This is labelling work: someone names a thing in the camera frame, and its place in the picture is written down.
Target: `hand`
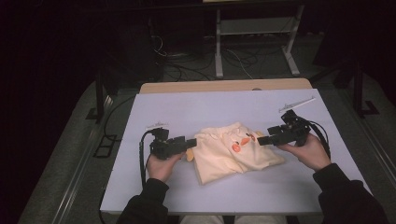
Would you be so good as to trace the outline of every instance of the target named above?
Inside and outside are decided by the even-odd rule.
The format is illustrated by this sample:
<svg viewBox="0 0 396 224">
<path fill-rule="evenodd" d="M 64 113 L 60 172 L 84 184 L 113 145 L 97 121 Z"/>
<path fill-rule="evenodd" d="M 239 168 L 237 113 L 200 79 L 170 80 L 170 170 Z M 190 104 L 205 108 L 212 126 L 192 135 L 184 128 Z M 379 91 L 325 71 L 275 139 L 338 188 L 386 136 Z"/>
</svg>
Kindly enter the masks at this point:
<svg viewBox="0 0 396 224">
<path fill-rule="evenodd" d="M 294 147 L 289 144 L 277 147 L 290 152 L 296 156 L 300 162 L 313 169 L 315 172 L 332 163 L 319 139 L 311 133 L 308 134 L 305 145 L 302 147 Z"/>
<path fill-rule="evenodd" d="M 175 166 L 176 162 L 178 162 L 183 156 L 185 152 L 182 152 L 177 155 L 173 155 L 171 158 L 163 161 L 158 159 L 154 155 L 150 155 L 148 158 L 148 176 L 150 178 L 155 178 L 161 180 L 165 183 L 169 176 L 171 176 L 173 167 Z"/>
</svg>

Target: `black sleeve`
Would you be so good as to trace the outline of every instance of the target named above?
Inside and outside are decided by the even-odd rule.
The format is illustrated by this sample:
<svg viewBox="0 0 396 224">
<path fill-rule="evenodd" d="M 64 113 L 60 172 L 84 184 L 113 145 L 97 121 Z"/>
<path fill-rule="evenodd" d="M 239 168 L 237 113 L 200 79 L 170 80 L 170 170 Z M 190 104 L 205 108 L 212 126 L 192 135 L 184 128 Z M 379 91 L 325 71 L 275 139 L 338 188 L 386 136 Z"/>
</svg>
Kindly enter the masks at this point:
<svg viewBox="0 0 396 224">
<path fill-rule="evenodd" d="M 381 204 L 359 180 L 349 180 L 333 163 L 314 174 L 322 189 L 318 200 L 323 223 L 389 223 Z"/>
<path fill-rule="evenodd" d="M 117 224 L 166 223 L 168 209 L 163 206 L 169 187 L 158 179 L 148 179 L 140 195 L 134 196 L 122 211 Z"/>
</svg>

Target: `person's right hand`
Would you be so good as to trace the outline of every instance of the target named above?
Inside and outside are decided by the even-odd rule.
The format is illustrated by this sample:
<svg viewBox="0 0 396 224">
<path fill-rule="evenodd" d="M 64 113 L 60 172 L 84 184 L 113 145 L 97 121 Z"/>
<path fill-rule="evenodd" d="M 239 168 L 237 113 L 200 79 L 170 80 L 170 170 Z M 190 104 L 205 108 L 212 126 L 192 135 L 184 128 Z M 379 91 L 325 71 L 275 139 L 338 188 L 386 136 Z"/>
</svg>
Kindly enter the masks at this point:
<svg viewBox="0 0 396 224">
<path fill-rule="evenodd" d="M 313 169 L 315 172 L 332 163 L 319 139 L 311 133 L 308 134 L 305 145 L 302 147 L 294 147 L 290 144 L 277 147 L 290 152 L 296 156 L 300 162 Z"/>
</svg>

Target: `floor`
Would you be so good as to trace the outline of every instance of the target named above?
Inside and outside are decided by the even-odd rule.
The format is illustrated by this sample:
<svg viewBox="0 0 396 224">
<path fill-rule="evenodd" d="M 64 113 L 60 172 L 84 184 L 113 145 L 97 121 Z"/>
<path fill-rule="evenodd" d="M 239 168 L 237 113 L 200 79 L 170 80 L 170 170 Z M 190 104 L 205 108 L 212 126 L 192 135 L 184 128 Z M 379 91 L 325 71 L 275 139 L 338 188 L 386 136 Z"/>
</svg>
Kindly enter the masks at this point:
<svg viewBox="0 0 396 224">
<path fill-rule="evenodd" d="M 312 64 L 322 35 L 299 35 L 292 54 L 301 77 L 310 78 L 325 68 Z M 224 79 L 293 77 L 281 54 L 286 35 L 242 35 L 223 40 Z M 166 52 L 160 60 L 162 81 L 214 80 L 213 37 L 206 38 L 200 54 Z M 328 107 L 341 136 L 374 196 L 384 206 L 391 223 L 396 223 L 396 185 L 394 175 L 382 162 L 384 149 L 389 161 L 396 162 L 396 109 L 378 83 L 364 76 L 363 100 L 371 101 L 378 115 L 359 118 L 352 108 L 352 82 L 345 89 L 332 84 L 337 72 L 312 83 Z M 95 108 L 94 83 L 81 95 L 64 133 L 54 149 L 20 223 L 115 223 L 117 216 L 99 212 L 120 142 L 108 158 L 92 156 L 104 132 L 121 139 L 137 89 L 125 87 L 117 96 L 106 98 L 101 122 L 86 119 Z M 321 223 L 321 216 L 299 216 L 302 224 Z"/>
</svg>

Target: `dark background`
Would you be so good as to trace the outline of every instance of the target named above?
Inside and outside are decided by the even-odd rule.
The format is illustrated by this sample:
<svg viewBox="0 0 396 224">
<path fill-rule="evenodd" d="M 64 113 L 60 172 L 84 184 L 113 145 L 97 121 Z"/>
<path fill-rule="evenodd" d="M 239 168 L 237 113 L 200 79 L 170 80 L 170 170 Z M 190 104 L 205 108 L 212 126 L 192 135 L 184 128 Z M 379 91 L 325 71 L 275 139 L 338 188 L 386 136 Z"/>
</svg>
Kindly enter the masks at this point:
<svg viewBox="0 0 396 224">
<path fill-rule="evenodd" d="M 125 4 L 138 5 L 1 1 L 1 223 L 18 221 L 76 102 L 98 71 L 110 94 L 123 85 L 138 87 L 161 78 L 148 28 L 152 15 L 92 15 L 79 10 Z M 237 10 L 234 15 L 252 14 Z M 326 32 L 313 63 L 332 66 L 357 59 L 396 104 L 391 67 L 396 62 L 394 15 L 394 1 L 316 2 L 305 7 L 300 35 Z M 213 11 L 185 11 L 173 17 L 156 12 L 152 22 L 157 35 L 174 43 L 168 48 L 176 49 L 187 39 L 199 46 L 203 35 L 213 35 L 214 27 L 208 25 L 213 19 Z"/>
</svg>

